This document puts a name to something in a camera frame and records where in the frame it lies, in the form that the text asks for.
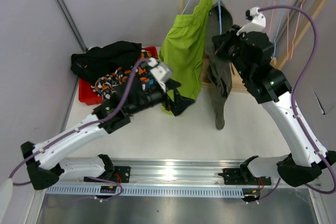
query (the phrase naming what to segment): patterned cloth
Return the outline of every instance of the patterned cloth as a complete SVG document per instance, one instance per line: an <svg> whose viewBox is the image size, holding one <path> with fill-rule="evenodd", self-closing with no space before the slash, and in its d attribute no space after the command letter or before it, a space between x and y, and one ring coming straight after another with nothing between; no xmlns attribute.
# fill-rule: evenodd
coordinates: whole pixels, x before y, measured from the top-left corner
<svg viewBox="0 0 336 224"><path fill-rule="evenodd" d="M139 57L140 59L151 57L157 59L157 57L152 56L150 52L141 50L141 55ZM122 69L122 67L119 67L114 73L100 77L96 81L95 85L91 86L91 88L93 92L96 93L98 96L103 96L104 100L110 99L111 94L115 92L115 87L118 85L123 85L127 81L131 72L132 71L130 69L125 70ZM139 76L143 90L145 90L154 83L154 78L152 74L146 69L142 69L141 67L138 67L136 76Z"/></svg>

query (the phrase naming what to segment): green garment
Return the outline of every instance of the green garment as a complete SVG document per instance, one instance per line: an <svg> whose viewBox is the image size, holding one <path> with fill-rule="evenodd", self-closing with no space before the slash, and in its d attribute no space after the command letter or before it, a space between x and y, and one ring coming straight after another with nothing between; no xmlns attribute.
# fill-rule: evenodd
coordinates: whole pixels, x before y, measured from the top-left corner
<svg viewBox="0 0 336 224"><path fill-rule="evenodd" d="M190 15L177 15L160 49L159 60L172 70L172 79L181 83L180 94L196 100L201 91L205 30L213 0L200 0ZM173 92L168 92L171 99Z"/></svg>

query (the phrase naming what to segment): metal frame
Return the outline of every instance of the metal frame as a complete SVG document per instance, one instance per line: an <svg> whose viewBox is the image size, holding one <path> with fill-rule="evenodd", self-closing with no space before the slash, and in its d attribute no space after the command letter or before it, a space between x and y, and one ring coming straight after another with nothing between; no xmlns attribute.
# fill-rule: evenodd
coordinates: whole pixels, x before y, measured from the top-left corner
<svg viewBox="0 0 336 224"><path fill-rule="evenodd" d="M243 160L195 161L175 159L148 160L124 158L117 158L113 160L115 166L131 166L130 182L125 184L125 189L128 190L126 195L163 197L188 196L239 198L241 197L240 192L242 188L255 188L255 186L224 185L224 180L222 177L218 176L218 173L221 173L223 168L239 167L242 162ZM273 179L272 186L265 187L273 188L276 181L277 179ZM60 194L87 195L92 194L92 192L97 192L97 185L99 184L84 182L59 183L54 185L53 189L49 190L50 192L47 192L46 190L36 191L26 223L36 223L39 211L42 207L43 198L47 193L52 194L59 191ZM318 180L314 181L312 185L318 188L321 186ZM286 183L281 182L279 188L291 187ZM323 206L318 201L318 197L319 196L312 197L314 206L317 206L316 215L318 215L319 220L325 220L326 212L323 211Z"/></svg>
<svg viewBox="0 0 336 224"><path fill-rule="evenodd" d="M78 28L69 12L69 9L67 7L67 5L65 4L64 0L56 0L60 10L63 13L64 18L66 19L73 35L75 36L80 48L83 50L83 52L87 52L88 48L86 47L84 40L82 38L82 36L80 35Z"/></svg>

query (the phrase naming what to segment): laundry pile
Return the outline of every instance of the laundry pile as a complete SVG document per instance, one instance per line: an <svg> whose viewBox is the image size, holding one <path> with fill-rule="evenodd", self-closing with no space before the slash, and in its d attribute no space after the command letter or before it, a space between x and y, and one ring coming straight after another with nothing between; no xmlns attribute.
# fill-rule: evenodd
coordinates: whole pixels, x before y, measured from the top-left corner
<svg viewBox="0 0 336 224"><path fill-rule="evenodd" d="M88 81L94 93L103 99L110 99L116 86L127 82L129 74L140 58L157 58L142 49L141 44L118 41L103 48L91 48L85 54L71 56L71 70L75 75ZM146 69L138 68L142 89L154 84L154 79Z"/></svg>
<svg viewBox="0 0 336 224"><path fill-rule="evenodd" d="M204 55L208 57L207 75L215 87L211 102L215 125L220 130L225 125L224 105L232 89L232 78L230 62L216 57L212 38L229 31L233 19L221 1L216 4L213 1L200 0L192 14L176 16L162 44L159 61L165 62L173 70L171 78L181 83L178 91L184 101L180 109L184 111L196 101L201 91ZM71 70L88 81L94 93L110 99L116 87L127 82L135 62L139 58L151 57L141 44L118 41L103 48L91 48L84 54L73 54ZM136 75L142 90L155 83L146 69L139 67ZM168 95L174 100L172 91Z"/></svg>

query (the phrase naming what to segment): gray clothing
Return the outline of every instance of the gray clothing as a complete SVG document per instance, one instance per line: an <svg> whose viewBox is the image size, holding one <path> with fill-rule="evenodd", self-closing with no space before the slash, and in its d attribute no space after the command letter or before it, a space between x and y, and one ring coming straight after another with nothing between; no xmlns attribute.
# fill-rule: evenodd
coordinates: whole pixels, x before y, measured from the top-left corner
<svg viewBox="0 0 336 224"><path fill-rule="evenodd" d="M222 34L230 30L233 25L233 19L230 12L221 2ZM211 102L215 111L216 128L221 130L225 125L224 104L232 89L232 77L229 61L219 60L215 56L215 47L212 37L219 35L219 11L218 3L213 5L209 12L206 34L205 34L205 53L209 58L209 67L207 70L211 83L216 87L212 94Z"/></svg>

